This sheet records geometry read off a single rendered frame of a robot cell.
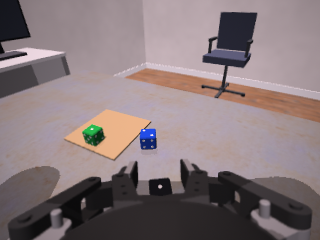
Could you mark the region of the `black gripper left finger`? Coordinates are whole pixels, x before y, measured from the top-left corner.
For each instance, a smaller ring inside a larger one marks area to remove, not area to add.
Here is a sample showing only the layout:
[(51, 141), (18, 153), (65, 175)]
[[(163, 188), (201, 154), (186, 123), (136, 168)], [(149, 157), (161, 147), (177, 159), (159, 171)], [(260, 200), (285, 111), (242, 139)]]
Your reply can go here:
[[(125, 171), (125, 172), (124, 172)], [(10, 240), (60, 240), (75, 229), (104, 212), (143, 203), (136, 191), (138, 162), (130, 161), (101, 182), (100, 177), (89, 177), (15, 217), (8, 223)], [(121, 181), (120, 181), (121, 180)], [(86, 207), (81, 210), (85, 198)]]

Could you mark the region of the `peach flat square mat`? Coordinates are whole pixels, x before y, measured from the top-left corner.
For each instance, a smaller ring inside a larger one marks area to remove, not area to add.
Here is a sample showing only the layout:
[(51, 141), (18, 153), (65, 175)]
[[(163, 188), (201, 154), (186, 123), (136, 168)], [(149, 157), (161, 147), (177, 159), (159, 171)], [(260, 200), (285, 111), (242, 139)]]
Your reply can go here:
[[(105, 110), (83, 126), (69, 134), (64, 140), (115, 161), (118, 156), (140, 135), (151, 121)], [(84, 141), (82, 131), (90, 125), (103, 127), (105, 139), (97, 146)]]

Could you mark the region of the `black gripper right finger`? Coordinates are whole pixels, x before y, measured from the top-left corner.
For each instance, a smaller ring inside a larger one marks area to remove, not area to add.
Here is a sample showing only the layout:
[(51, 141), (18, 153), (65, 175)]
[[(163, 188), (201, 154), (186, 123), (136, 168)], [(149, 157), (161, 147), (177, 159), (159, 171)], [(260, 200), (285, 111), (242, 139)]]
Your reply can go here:
[[(222, 171), (218, 177), (209, 177), (207, 171), (188, 159), (180, 159), (180, 175), (185, 190), (180, 201), (218, 203), (257, 223), (277, 240), (310, 240), (312, 209), (307, 205), (233, 172)], [(235, 191), (240, 202), (235, 200)]]

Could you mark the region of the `green die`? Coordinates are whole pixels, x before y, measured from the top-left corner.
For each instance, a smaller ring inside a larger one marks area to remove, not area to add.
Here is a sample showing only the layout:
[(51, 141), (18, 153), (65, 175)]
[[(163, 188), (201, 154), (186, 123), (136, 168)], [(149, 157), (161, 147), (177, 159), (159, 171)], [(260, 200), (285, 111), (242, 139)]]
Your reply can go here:
[(85, 142), (93, 146), (97, 146), (105, 139), (103, 128), (93, 124), (83, 130), (82, 134)]

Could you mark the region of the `blue die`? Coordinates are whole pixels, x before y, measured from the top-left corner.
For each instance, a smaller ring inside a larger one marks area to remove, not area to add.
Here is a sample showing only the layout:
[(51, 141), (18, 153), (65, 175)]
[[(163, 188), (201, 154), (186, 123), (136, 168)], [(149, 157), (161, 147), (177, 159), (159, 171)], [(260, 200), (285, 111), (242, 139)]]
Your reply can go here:
[(156, 129), (141, 129), (141, 149), (156, 149)]

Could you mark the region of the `black die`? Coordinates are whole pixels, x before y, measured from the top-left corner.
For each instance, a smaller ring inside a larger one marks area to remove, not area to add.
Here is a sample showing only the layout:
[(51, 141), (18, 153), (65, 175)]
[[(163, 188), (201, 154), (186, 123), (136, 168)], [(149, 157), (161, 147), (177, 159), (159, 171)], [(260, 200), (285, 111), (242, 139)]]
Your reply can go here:
[(172, 188), (169, 178), (149, 180), (149, 195), (163, 196), (169, 194), (172, 194)]

